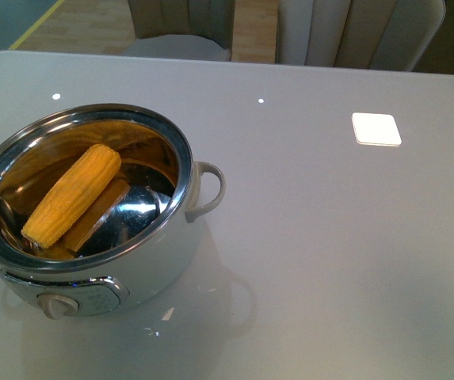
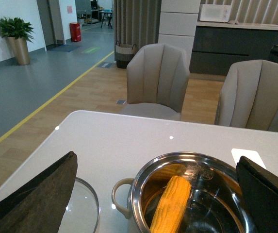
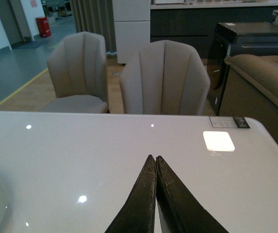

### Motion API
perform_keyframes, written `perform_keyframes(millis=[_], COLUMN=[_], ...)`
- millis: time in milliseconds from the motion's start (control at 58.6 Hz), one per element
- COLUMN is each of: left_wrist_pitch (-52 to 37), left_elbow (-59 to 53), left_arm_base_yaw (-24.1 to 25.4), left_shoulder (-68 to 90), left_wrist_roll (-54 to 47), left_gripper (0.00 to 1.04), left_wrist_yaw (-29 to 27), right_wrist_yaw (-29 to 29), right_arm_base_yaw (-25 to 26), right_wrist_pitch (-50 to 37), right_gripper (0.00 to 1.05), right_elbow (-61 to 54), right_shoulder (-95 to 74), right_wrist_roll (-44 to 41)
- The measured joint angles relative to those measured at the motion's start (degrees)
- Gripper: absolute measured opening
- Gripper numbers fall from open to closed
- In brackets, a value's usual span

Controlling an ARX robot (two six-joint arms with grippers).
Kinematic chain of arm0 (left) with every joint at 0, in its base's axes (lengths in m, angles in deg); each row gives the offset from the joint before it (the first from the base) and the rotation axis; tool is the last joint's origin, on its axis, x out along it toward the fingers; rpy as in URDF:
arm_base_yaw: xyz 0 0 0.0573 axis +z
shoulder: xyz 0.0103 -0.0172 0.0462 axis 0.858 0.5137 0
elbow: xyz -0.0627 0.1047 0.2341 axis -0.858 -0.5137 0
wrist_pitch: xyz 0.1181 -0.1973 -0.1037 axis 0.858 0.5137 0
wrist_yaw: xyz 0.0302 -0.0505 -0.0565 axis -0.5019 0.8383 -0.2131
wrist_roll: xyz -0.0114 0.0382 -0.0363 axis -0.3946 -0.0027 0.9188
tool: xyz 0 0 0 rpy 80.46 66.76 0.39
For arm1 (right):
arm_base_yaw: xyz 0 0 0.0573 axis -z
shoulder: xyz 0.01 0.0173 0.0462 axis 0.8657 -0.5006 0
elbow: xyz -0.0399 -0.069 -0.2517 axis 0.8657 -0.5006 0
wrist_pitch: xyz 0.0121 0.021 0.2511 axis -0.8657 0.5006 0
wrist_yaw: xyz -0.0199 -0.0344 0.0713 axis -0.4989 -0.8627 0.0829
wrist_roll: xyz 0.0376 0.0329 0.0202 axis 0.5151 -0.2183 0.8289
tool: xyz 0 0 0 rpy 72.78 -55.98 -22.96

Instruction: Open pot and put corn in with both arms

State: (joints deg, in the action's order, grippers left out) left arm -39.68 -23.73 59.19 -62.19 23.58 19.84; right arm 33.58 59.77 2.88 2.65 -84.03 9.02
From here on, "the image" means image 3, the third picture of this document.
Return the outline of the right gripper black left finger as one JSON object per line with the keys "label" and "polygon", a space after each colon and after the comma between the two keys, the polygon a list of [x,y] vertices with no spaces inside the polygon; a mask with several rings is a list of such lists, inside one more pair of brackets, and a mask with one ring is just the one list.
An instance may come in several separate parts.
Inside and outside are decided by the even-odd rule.
{"label": "right gripper black left finger", "polygon": [[156,209],[156,163],[149,155],[132,190],[107,233],[153,233]]}

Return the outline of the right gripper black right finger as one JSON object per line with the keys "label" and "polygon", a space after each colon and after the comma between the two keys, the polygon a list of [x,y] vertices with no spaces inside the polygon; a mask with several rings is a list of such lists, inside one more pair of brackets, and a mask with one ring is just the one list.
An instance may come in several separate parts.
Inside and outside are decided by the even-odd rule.
{"label": "right gripper black right finger", "polygon": [[163,157],[156,158],[157,191],[163,233],[226,233],[197,201]]}

